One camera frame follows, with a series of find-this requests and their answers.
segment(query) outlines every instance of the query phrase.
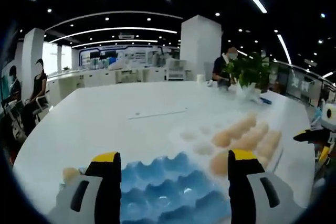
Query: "dark hair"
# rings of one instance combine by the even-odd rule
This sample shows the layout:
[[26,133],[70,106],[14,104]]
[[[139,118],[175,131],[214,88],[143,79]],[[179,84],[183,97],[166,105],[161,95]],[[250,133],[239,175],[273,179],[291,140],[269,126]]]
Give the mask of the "dark hair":
[[9,70],[9,76],[16,76],[16,67],[12,66]]
[[43,67],[43,60],[42,59],[38,59],[35,64],[38,64],[38,63],[41,63],[41,65]]

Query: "white table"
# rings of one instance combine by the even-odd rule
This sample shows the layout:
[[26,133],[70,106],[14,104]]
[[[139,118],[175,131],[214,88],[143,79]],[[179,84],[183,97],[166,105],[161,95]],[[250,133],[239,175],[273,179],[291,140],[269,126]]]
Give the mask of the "white table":
[[[98,154],[119,151],[122,167],[127,162],[152,159],[179,150],[168,141],[172,127],[200,116],[223,114],[228,110],[258,111],[270,124],[282,128],[282,158],[275,173],[294,190],[294,199],[306,206],[314,175],[313,145],[295,142],[292,137],[307,129],[304,106],[273,92],[264,94],[272,105],[241,104],[233,94],[222,94],[196,82],[127,83],[78,89],[37,125],[24,143],[14,172],[41,212],[56,203],[62,170],[88,166]],[[140,116],[167,114],[129,119]]]

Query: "white cup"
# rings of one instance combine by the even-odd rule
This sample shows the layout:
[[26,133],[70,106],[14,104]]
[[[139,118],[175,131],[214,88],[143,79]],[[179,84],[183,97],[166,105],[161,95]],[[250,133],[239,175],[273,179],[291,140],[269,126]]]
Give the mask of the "white cup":
[[197,83],[204,83],[205,82],[205,75],[204,74],[198,74],[196,77]]

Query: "ceiling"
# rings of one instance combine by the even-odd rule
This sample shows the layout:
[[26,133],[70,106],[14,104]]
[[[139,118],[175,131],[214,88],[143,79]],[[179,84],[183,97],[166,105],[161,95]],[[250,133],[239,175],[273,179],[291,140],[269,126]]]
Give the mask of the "ceiling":
[[[222,25],[222,50],[236,46],[239,50],[266,50],[267,55],[288,62],[275,29],[282,35],[294,65],[304,68],[305,59],[318,63],[311,71],[324,75],[336,70],[336,25],[333,0],[260,0],[267,10],[262,13],[251,0],[4,0],[8,5],[8,19],[17,22],[19,37],[38,27],[47,28],[83,15],[134,10],[180,16],[182,19],[144,13],[117,13],[76,19],[46,31],[46,41],[86,30],[109,27],[150,27],[176,31],[131,30],[137,39],[158,40],[155,45],[177,47],[181,23],[195,15],[202,15]],[[99,31],[57,41],[62,45],[80,45],[117,39],[120,30]]]

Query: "window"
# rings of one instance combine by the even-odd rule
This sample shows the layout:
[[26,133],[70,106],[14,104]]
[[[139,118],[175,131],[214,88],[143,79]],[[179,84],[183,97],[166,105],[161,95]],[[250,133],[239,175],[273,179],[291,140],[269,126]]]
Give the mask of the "window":
[[71,55],[71,47],[62,46],[62,57],[61,57],[61,66],[62,70],[65,67],[71,69],[72,68],[72,55]]
[[57,44],[43,43],[42,60],[46,75],[57,72]]

